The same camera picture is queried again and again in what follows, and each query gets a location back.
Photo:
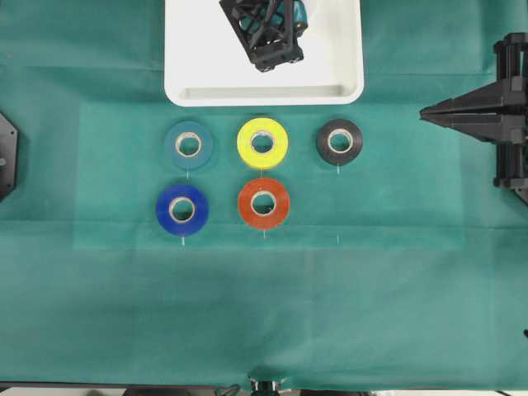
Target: red tape roll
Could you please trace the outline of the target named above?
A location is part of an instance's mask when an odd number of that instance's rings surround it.
[[[274,202],[270,213],[259,214],[253,209],[253,200],[268,193]],[[238,195],[238,212],[243,220],[255,229],[267,231],[284,223],[290,212],[290,195],[277,180],[260,178],[250,181]]]

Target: black tape roll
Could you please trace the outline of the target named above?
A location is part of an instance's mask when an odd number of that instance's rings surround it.
[[[348,148],[337,151],[330,144],[336,134],[346,136]],[[349,120],[331,120],[317,134],[317,150],[327,163],[342,167],[354,161],[363,149],[363,134],[356,124]]]

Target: dark blue tape roll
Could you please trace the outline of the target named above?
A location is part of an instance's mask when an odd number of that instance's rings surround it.
[[[187,198],[194,205],[194,214],[185,223],[178,223],[171,216],[171,204],[177,198]],[[172,235],[186,237],[200,231],[209,217],[207,199],[200,190],[193,186],[170,186],[158,198],[156,215],[159,225]]]

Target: green tablecloth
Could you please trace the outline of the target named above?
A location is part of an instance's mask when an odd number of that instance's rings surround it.
[[[163,93],[163,1],[1,2],[0,111],[22,137],[0,204],[0,380],[528,387],[528,210],[492,187],[493,146],[418,121],[494,79],[527,3],[362,7],[357,103],[183,109]],[[234,142],[257,114],[290,133],[269,176],[292,211],[266,239],[236,206],[256,173]],[[341,175],[314,143],[337,116],[365,135]],[[160,161],[185,119],[216,149],[191,174],[210,222],[182,247],[154,205],[185,177]]]

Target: black clamp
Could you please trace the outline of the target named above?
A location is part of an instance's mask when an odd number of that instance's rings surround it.
[[[15,190],[17,145],[17,129],[0,114],[0,201]]]
[[[251,379],[251,396],[279,396],[281,384],[275,381],[256,381]]]
[[[497,81],[421,111],[422,120],[497,145],[493,184],[528,204],[528,34],[511,33],[493,47]]]
[[[249,60],[261,72],[304,59],[297,42],[308,28],[302,1],[221,0],[220,6]]]

